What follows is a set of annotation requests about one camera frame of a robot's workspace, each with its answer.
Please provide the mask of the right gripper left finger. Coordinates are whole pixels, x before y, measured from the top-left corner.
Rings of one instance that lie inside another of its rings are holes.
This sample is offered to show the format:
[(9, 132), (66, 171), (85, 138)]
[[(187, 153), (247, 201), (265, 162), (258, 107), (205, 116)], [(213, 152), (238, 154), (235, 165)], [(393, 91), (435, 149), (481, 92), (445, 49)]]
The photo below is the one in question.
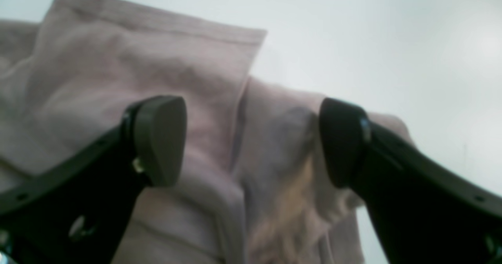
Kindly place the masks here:
[(186, 129), (181, 96), (136, 102), (72, 158), (2, 193), (1, 263), (111, 263), (140, 193), (177, 182)]

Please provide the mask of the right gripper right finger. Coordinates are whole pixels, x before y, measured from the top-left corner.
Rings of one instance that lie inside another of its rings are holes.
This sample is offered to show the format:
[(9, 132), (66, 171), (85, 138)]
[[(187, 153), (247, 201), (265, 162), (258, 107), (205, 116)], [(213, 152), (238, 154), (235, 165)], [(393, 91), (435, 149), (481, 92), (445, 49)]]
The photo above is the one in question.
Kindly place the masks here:
[(364, 109), (320, 106), (327, 173), (366, 204), (390, 264), (500, 264), (501, 198), (430, 160)]

